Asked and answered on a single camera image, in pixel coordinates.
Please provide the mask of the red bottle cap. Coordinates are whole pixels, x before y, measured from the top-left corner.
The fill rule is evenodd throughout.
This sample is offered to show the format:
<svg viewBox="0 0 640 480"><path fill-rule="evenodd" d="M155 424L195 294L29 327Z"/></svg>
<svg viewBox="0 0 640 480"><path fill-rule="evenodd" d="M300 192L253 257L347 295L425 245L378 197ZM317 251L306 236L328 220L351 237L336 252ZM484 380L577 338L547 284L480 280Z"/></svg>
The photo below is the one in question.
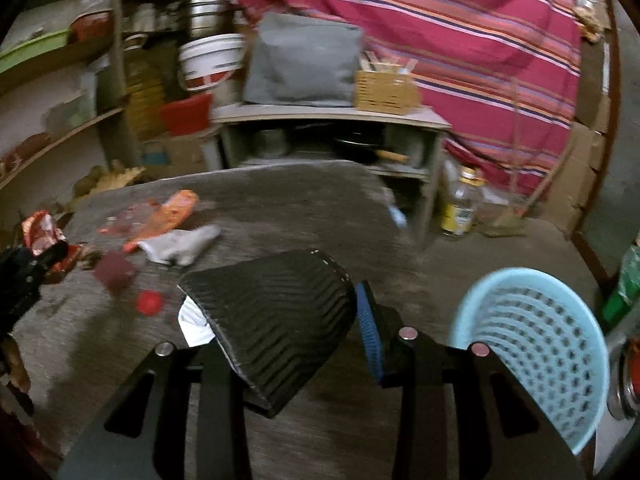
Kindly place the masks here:
<svg viewBox="0 0 640 480"><path fill-rule="evenodd" d="M145 289L137 296L136 310L146 316L158 315L163 305L163 295L156 290Z"/></svg>

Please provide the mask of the black ribbed plastic bowl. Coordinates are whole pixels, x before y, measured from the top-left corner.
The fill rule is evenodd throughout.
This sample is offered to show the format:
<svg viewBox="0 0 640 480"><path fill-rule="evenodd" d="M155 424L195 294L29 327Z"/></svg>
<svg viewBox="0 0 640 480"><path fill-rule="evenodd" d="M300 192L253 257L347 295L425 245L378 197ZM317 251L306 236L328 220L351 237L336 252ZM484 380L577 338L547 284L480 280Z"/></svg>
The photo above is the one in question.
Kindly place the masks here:
<svg viewBox="0 0 640 480"><path fill-rule="evenodd" d="M299 249L190 272L178 287L246 383L252 411L277 416L346 338L357 311L347 271L320 249Z"/></svg>

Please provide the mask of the grey white cloth pouch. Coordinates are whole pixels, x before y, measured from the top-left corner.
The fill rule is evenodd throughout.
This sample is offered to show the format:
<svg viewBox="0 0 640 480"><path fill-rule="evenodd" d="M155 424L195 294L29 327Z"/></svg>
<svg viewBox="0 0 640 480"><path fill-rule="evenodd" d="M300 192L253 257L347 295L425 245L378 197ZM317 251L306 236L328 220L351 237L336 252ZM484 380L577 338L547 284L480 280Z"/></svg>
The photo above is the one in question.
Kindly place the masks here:
<svg viewBox="0 0 640 480"><path fill-rule="evenodd" d="M216 224L201 226L192 231L172 230L163 235L146 238L138 246L151 262L164 266L190 266L220 235Z"/></svg>

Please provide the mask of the orange snack wrapper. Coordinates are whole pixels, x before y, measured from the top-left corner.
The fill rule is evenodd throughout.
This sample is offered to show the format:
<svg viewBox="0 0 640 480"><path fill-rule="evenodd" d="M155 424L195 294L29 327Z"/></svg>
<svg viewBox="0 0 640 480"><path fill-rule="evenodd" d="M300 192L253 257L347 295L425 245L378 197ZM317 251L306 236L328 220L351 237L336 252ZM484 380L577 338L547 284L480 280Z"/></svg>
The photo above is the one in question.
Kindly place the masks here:
<svg viewBox="0 0 640 480"><path fill-rule="evenodd" d="M142 240L161 236L180 226L192 214L199 200L198 194L191 190L180 190L171 195L134 231L132 237L122 245L122 251L131 254Z"/></svg>

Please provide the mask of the clear red printed wrapper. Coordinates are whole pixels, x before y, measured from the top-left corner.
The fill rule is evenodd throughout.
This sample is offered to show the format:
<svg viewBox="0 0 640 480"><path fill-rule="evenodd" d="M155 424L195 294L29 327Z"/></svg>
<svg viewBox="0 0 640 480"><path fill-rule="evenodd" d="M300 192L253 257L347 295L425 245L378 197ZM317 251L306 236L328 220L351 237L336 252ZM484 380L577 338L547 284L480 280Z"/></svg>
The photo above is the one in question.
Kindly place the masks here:
<svg viewBox="0 0 640 480"><path fill-rule="evenodd" d="M132 237L158 208L160 208L160 204L155 200L135 203L118 214L108 217L103 226L99 227L98 232L114 237Z"/></svg>

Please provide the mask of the light blue plastic trash basket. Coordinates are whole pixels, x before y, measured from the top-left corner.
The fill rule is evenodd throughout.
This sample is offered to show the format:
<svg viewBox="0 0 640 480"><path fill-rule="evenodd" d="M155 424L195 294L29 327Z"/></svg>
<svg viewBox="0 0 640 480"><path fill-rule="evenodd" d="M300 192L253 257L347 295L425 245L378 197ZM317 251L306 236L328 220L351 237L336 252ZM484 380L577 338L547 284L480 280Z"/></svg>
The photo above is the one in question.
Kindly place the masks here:
<svg viewBox="0 0 640 480"><path fill-rule="evenodd" d="M610 364L585 301L554 276L505 268L477 281L459 304L451 347L484 342L537 402L574 454L606 410Z"/></svg>

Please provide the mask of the dark red cardboard piece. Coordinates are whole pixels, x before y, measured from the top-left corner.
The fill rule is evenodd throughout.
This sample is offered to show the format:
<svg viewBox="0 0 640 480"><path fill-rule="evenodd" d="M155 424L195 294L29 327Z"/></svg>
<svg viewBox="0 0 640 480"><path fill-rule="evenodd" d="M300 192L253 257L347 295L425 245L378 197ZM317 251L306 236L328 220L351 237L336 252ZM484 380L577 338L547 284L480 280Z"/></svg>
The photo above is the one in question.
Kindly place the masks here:
<svg viewBox="0 0 640 480"><path fill-rule="evenodd" d="M136 275L136 267L119 252L106 252L93 269L94 278L112 296L120 296Z"/></svg>

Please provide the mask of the grey felt table mat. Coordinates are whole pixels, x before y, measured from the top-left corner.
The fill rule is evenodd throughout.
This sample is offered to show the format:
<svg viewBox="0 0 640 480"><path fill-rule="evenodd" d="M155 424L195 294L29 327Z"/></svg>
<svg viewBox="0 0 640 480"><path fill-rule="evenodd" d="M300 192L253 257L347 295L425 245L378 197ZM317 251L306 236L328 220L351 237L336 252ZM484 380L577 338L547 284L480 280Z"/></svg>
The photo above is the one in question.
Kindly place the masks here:
<svg viewBox="0 0 640 480"><path fill-rule="evenodd" d="M200 201L188 226L213 223L220 237L196 267L204 270L291 249L320 248L383 304L410 316L425 285L410 234L393 220L378 177L352 162L317 162L159 180L87 200L66 226L74 243L119 248L103 232L108 218L152 198L190 188ZM44 442L66 452L153 344L180 341L179 271L131 258L134 290L161 292L165 305L146 316L134 294L111 296L89 272L73 270L43 289L14 336L32 378L36 424ZM360 340L350 335L329 364L276 419L248 416L255 466L269 462L367 476L390 468L399 396L372 384Z"/></svg>

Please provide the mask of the oil bottle with yellow label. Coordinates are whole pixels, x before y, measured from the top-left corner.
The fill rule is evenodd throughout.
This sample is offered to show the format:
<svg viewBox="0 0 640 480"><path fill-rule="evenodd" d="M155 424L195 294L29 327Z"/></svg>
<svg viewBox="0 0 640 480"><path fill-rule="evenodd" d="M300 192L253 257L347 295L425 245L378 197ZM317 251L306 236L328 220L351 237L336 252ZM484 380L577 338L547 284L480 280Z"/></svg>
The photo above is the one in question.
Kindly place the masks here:
<svg viewBox="0 0 640 480"><path fill-rule="evenodd" d="M462 237L471 231L475 215L483 203L484 180L476 169L461 167L459 177L448 188L440 228L445 235Z"/></svg>

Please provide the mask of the straw broom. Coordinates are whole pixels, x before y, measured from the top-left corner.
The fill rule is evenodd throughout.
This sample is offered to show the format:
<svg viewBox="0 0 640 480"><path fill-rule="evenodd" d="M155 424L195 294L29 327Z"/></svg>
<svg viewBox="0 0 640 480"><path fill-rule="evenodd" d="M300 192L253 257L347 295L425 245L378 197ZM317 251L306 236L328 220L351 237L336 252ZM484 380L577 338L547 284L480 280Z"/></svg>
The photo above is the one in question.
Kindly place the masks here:
<svg viewBox="0 0 640 480"><path fill-rule="evenodd" d="M528 196L525 203L521 205L518 202L518 178L523 169L523 159L521 158L522 136L520 128L521 104L520 87L515 77L511 79L511 90L513 98L513 136L509 203L498 217L480 225L480 232L488 238L521 237L526 235L525 215L529 209L538 202L542 194L547 191L547 188L550 188L556 175L564 168L566 162L570 159L570 155L573 153L576 144L575 136L571 134L555 166L537 185L534 192Z"/></svg>

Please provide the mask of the yellow egg carton tray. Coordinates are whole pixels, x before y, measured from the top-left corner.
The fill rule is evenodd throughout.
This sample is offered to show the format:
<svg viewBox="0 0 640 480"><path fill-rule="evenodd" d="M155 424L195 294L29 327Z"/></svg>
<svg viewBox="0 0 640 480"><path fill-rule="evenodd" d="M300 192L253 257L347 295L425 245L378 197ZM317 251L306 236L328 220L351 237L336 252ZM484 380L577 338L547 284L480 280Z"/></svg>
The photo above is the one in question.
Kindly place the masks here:
<svg viewBox="0 0 640 480"><path fill-rule="evenodd" d="M133 185L142 178L144 173L144 167L126 168L122 170L122 172L110 172L100 180L97 180L96 185L93 188L90 188L86 194L75 197L67 203L65 210L77 210L80 204L90 196L107 191L119 190L120 188L126 188L126 186Z"/></svg>

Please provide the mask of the cardboard box with blue print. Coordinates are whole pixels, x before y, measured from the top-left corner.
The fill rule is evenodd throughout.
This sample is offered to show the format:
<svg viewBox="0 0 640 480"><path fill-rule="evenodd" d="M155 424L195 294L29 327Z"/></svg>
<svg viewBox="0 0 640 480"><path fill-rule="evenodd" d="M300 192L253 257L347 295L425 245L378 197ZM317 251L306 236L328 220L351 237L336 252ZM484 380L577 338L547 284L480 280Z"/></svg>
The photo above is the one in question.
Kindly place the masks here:
<svg viewBox="0 0 640 480"><path fill-rule="evenodd" d="M165 134L139 144L144 175L149 179L163 179L199 174L209 170L202 148L202 140L195 134L171 136Z"/></svg>

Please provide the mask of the crumpled red foil wrapper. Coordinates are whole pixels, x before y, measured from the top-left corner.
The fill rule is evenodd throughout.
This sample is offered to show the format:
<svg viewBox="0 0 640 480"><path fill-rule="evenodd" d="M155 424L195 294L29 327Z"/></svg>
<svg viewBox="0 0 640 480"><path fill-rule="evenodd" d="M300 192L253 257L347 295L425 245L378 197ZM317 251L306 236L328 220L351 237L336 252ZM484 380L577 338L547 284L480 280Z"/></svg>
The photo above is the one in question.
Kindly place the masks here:
<svg viewBox="0 0 640 480"><path fill-rule="evenodd" d="M52 214L44 209L37 210L26 218L21 224L21 229L24 244L34 256L40 256L46 249L58 242L66 242L66 237L56 225ZM81 249L81 245L68 246L66 256L60 262L55 263L47 274L46 283L61 283L76 266Z"/></svg>

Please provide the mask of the low wooden cabinet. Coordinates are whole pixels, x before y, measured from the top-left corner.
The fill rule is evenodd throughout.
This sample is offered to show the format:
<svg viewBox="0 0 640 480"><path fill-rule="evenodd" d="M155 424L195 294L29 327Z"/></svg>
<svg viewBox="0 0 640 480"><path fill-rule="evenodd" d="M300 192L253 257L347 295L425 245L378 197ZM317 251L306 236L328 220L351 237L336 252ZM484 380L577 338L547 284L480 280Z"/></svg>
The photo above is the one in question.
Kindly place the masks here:
<svg viewBox="0 0 640 480"><path fill-rule="evenodd" d="M409 185L416 198L406 223L420 248L430 241L442 144L451 131L431 107L393 115L355 107L235 103L213 107L209 117L232 168L344 160L367 168L391 191Z"/></svg>

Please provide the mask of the red plastic basket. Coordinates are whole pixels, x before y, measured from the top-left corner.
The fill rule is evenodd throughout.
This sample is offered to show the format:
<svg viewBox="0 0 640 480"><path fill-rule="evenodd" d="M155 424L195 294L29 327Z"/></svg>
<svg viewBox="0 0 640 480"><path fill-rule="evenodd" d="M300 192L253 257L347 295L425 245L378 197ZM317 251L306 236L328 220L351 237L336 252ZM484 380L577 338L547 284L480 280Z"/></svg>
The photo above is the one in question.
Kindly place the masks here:
<svg viewBox="0 0 640 480"><path fill-rule="evenodd" d="M213 96L205 92L166 103L158 112L171 136L188 136L209 128L209 110L212 103Z"/></svg>

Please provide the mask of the woven yellow chopstick holder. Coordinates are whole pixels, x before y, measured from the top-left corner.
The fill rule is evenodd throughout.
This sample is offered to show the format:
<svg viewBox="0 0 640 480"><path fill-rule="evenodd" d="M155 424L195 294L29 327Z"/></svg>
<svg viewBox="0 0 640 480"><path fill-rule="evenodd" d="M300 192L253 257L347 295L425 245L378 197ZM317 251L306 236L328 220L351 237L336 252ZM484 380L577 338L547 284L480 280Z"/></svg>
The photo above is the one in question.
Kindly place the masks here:
<svg viewBox="0 0 640 480"><path fill-rule="evenodd" d="M357 110L404 116L421 106L418 87L410 75L358 70L355 84Z"/></svg>

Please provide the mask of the green plastic bottle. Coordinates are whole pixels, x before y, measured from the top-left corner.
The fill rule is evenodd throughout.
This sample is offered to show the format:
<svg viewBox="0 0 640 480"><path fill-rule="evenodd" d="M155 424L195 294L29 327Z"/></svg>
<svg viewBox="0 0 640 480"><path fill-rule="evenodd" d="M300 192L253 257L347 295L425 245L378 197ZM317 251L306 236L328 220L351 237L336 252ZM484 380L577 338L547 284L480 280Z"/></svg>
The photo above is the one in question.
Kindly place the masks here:
<svg viewBox="0 0 640 480"><path fill-rule="evenodd" d="M620 264L617 285L601 312L601 323L605 333L610 332L639 300L640 250L636 238Z"/></svg>

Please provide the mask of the large yellow oil jug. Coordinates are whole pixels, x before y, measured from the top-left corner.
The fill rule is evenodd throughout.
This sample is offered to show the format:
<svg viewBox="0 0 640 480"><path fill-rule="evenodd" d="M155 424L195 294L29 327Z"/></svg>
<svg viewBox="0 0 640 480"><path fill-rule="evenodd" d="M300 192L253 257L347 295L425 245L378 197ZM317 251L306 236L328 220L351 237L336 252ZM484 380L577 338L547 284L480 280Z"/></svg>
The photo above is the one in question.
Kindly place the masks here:
<svg viewBox="0 0 640 480"><path fill-rule="evenodd" d="M145 34L134 34L124 41L124 70L126 78L127 118L129 127L139 142L160 136L165 127L160 107L165 93L158 71L152 67L148 52L143 49Z"/></svg>

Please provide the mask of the white red plastic bucket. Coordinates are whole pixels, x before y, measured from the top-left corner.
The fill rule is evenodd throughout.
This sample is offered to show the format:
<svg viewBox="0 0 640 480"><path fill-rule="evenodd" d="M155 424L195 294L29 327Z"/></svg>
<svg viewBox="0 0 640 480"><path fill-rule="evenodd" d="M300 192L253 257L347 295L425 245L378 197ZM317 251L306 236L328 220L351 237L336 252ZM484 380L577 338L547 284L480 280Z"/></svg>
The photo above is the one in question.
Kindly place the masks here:
<svg viewBox="0 0 640 480"><path fill-rule="evenodd" d="M178 49L179 80L186 91L215 88L242 70L246 43L241 34L193 40Z"/></svg>

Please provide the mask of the grey fabric appliance cover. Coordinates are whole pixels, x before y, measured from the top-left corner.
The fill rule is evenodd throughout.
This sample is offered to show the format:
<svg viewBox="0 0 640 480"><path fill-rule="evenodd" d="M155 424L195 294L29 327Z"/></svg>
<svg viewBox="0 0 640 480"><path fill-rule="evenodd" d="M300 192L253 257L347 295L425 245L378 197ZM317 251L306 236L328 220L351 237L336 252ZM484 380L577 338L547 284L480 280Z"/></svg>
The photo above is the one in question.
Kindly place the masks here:
<svg viewBox="0 0 640 480"><path fill-rule="evenodd" d="M268 12L257 26L243 100L350 107L362 44L357 26Z"/></svg>

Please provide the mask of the red striped cloth curtain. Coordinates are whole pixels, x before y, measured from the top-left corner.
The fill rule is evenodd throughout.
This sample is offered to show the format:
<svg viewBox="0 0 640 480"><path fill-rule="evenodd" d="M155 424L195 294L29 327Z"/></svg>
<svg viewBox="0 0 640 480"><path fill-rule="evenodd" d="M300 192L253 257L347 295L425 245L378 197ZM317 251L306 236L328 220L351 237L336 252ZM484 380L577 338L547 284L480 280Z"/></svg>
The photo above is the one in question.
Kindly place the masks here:
<svg viewBox="0 0 640 480"><path fill-rule="evenodd" d="M379 58L410 65L450 122L448 152L530 194L570 137L580 35L574 0L238 0L246 18L293 12L360 27Z"/></svg>

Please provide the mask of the stainless steel pot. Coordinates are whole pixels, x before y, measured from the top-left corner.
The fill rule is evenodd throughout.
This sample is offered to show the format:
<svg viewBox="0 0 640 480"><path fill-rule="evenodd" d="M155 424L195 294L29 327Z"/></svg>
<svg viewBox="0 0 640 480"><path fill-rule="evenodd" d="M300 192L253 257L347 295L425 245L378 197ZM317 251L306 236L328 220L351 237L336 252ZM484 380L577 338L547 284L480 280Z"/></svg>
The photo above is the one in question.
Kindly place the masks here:
<svg viewBox="0 0 640 480"><path fill-rule="evenodd" d="M232 9L226 0L184 0L180 6L182 27L195 40L225 34L231 29Z"/></svg>

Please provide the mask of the green plastic basin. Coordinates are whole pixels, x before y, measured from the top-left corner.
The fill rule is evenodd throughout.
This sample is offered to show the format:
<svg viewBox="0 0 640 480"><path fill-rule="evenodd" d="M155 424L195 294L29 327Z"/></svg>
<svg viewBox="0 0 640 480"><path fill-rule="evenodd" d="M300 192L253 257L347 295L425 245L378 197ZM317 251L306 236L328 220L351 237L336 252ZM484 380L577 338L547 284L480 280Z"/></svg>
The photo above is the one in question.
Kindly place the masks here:
<svg viewBox="0 0 640 480"><path fill-rule="evenodd" d="M56 32L48 32L35 39L18 44L12 49L2 51L0 55L0 73L4 73L31 58L65 47L68 36L70 36L70 30L61 29Z"/></svg>

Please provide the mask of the wooden wall shelf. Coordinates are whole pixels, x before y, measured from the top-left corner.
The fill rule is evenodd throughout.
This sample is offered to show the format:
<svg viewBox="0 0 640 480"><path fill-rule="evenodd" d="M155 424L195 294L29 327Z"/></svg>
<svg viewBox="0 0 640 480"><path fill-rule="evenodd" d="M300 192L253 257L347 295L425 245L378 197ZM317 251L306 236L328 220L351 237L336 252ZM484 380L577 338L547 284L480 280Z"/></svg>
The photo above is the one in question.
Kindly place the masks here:
<svg viewBox="0 0 640 480"><path fill-rule="evenodd" d="M28 0L1 52L69 29L67 44L1 73L1 210L71 200L100 169L132 167L122 0Z"/></svg>

